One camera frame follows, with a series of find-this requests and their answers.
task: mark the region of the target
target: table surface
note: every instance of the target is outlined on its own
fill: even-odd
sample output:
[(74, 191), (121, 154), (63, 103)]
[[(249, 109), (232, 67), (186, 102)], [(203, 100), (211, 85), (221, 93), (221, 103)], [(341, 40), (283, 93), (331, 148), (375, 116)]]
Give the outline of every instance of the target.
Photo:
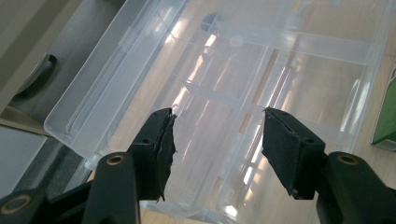
[[(388, 44), (385, 47), (379, 68), (377, 70), (376, 81), (372, 95), (369, 99), (368, 106), (364, 115), (363, 124), (358, 137), (358, 142), (353, 154), (366, 160), (384, 183), (396, 188), (396, 153), (389, 152), (384, 149), (371, 145), (372, 136), (375, 130), (376, 120), (378, 118), (382, 100), (385, 96), (386, 87), (388, 85), (390, 71), (393, 62), (396, 59), (396, 16), (393, 16), (392, 27), (389, 33)], [(141, 210), (143, 224), (163, 223), (163, 224), (193, 224), (203, 223), (194, 220), (173, 220), (163, 214), (151, 212), (149, 210)]]

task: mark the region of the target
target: metal screw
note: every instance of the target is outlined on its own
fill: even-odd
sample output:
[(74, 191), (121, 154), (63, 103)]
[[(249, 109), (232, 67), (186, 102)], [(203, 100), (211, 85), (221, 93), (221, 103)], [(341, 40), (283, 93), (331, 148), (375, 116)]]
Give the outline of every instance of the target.
[(32, 201), (32, 197), (27, 194), (22, 194), (15, 197), (1, 206), (0, 213), (3, 215), (11, 215), (21, 211), (24, 207), (29, 205)]
[(357, 165), (359, 163), (355, 157), (349, 155), (340, 155), (337, 157), (337, 160), (348, 165)]
[(124, 157), (120, 155), (112, 156), (106, 160), (109, 165), (118, 165), (124, 161)]
[(150, 143), (151, 143), (151, 140), (148, 139), (148, 138), (145, 138), (145, 139), (142, 140), (142, 143), (144, 143), (144, 144), (150, 144)]

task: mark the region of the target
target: transparent plastic bin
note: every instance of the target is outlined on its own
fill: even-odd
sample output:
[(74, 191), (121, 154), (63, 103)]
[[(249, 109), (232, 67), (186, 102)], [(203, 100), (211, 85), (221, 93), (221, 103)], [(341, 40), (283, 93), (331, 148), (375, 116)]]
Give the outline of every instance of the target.
[(290, 198), (261, 154), (262, 111), (290, 112), (326, 152), (352, 152), (394, 5), (127, 1), (45, 128), (94, 168), (172, 107), (166, 202), (144, 206), (218, 223), (315, 222), (314, 202)]

